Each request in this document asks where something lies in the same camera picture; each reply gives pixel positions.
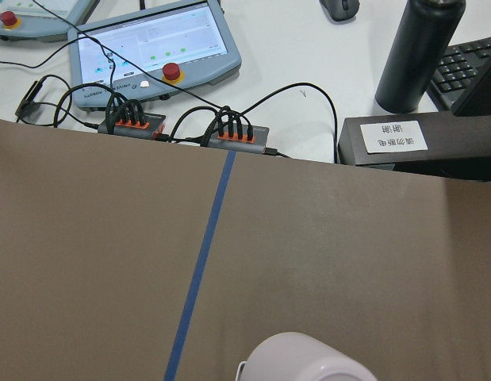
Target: blue stripe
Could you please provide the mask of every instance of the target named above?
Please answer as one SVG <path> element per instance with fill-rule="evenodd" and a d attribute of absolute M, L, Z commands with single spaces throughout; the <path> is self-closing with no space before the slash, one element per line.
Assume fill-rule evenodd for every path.
<path fill-rule="evenodd" d="M 198 297 L 199 287 L 203 279 L 203 272 L 205 271 L 206 260 L 208 259 L 210 246 L 212 245 L 213 234 L 219 220 L 221 213 L 222 202 L 229 182 L 229 176 L 231 175 L 232 165 L 235 161 L 236 153 L 229 151 L 226 156 L 224 168 L 222 169 L 221 180 L 217 187 L 215 199 L 213 200 L 212 210 L 208 218 L 208 224 L 206 225 L 205 235 L 199 249 L 198 260 L 194 273 L 192 274 L 192 280 L 190 281 L 189 292 L 185 305 L 183 307 L 182 316 L 178 324 L 178 330 L 176 332 L 175 342 L 171 350 L 169 362 L 167 363 L 166 374 L 164 375 L 164 381 L 175 381 L 178 365 L 180 364 L 180 358 L 182 357 L 183 345 L 189 331 L 190 319 L 194 312 L 194 306 L 196 305 L 196 298 Z"/>

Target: black mouse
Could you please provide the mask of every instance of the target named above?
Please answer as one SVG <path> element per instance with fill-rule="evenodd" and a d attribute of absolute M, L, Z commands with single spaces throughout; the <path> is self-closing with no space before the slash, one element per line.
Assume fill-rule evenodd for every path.
<path fill-rule="evenodd" d="M 334 21 L 349 20 L 359 9 L 359 0 L 321 0 Z"/>

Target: white table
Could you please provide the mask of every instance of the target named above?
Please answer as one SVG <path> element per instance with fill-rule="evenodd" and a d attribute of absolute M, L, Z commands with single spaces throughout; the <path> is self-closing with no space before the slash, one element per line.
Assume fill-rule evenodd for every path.
<path fill-rule="evenodd" d="M 150 1 L 147 7 L 169 1 Z M 405 1 L 362 0 L 355 19 L 333 22 L 317 0 L 223 0 L 225 18 L 240 50 L 240 74 L 195 92 L 217 104 L 244 110 L 271 91 L 295 82 L 311 82 L 326 90 L 336 105 L 339 129 L 346 117 L 386 114 L 374 101 Z M 133 0 L 101 0 L 90 17 L 97 21 L 138 10 Z M 468 1 L 452 44 L 491 36 L 491 0 Z M 57 43 L 34 40 L 1 41 L 0 60 L 39 63 Z M 0 65 L 0 118 L 15 120 L 14 111 L 33 81 L 48 73 L 71 80 L 68 52 L 36 70 Z M 56 101 L 63 86 L 50 82 L 41 98 Z M 148 102 L 149 112 L 167 115 L 167 131 L 179 116 L 201 103 L 179 94 L 170 100 Z M 102 112 L 86 113 L 73 107 L 85 121 L 100 122 Z M 425 95 L 417 111 L 435 111 Z M 326 100 L 310 88 L 292 89 L 248 114 L 254 125 L 270 128 L 268 146 L 286 155 L 332 161 L 332 113 Z M 45 113 L 44 121 L 52 117 Z M 201 134 L 210 115 L 187 119 L 180 136 Z M 67 120 L 65 129 L 93 131 Z"/>

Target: white sticker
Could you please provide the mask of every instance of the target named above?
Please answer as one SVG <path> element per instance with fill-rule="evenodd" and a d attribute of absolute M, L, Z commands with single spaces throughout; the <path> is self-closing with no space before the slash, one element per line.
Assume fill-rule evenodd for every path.
<path fill-rule="evenodd" d="M 368 153 L 427 151 L 418 121 L 391 121 L 360 125 Z"/>

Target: black thermos bottle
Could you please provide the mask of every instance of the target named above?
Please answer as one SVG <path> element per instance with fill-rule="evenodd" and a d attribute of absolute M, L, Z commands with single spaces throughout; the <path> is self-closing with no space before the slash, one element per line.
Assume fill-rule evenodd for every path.
<path fill-rule="evenodd" d="M 408 0 L 375 99 L 390 113 L 418 107 L 466 0 Z"/>

